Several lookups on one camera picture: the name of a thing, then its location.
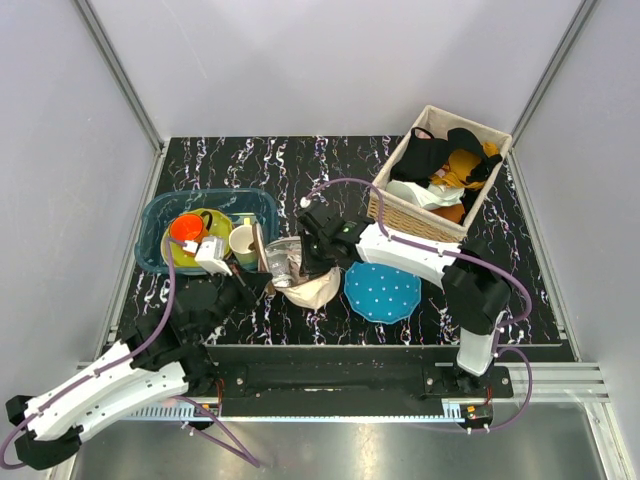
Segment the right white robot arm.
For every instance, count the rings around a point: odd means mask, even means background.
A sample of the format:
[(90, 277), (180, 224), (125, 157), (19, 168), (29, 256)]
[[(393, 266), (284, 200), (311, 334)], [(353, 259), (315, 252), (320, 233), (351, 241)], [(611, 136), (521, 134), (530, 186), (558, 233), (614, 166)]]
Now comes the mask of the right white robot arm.
[(460, 326), (454, 384), (476, 396), (490, 383), (497, 325), (512, 289), (482, 248), (429, 241), (360, 217), (348, 221), (322, 204), (304, 208), (297, 218), (302, 269), (319, 274), (335, 265), (380, 264), (415, 275), (441, 289), (448, 311)]

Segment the cream round laundry bag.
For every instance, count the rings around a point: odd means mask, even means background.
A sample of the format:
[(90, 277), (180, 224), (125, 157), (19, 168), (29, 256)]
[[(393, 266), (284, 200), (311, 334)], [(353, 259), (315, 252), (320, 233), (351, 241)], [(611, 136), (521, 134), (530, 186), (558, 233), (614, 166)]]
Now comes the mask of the cream round laundry bag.
[(341, 275), (334, 267), (320, 275), (302, 270), (302, 244), (299, 236), (278, 239), (266, 244), (262, 228), (252, 227), (250, 246), (257, 254), (258, 271), (272, 275), (269, 288), (282, 293), (296, 306), (318, 310), (338, 293)]

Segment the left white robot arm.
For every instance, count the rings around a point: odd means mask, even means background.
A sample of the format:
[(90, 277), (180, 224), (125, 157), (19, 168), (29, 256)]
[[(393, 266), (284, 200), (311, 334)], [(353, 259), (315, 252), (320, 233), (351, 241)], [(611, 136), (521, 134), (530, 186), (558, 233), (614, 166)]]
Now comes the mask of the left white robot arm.
[(222, 392), (219, 368), (204, 342), (234, 310), (256, 306), (271, 280), (269, 273), (239, 266), (211, 281), (172, 278), (164, 311), (140, 318), (60, 386), (7, 401), (14, 428), (1, 448), (13, 447), (17, 460), (3, 461), (2, 468), (47, 470), (148, 404)]

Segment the pink beige bra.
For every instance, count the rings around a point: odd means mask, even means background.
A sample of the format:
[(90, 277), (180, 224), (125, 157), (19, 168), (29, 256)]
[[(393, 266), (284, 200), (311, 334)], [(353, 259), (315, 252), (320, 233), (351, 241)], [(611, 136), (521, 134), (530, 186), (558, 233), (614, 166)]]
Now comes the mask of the pink beige bra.
[(308, 277), (301, 272), (301, 255), (295, 252), (287, 254), (287, 264), (291, 276), (291, 286), (301, 285), (308, 281)]

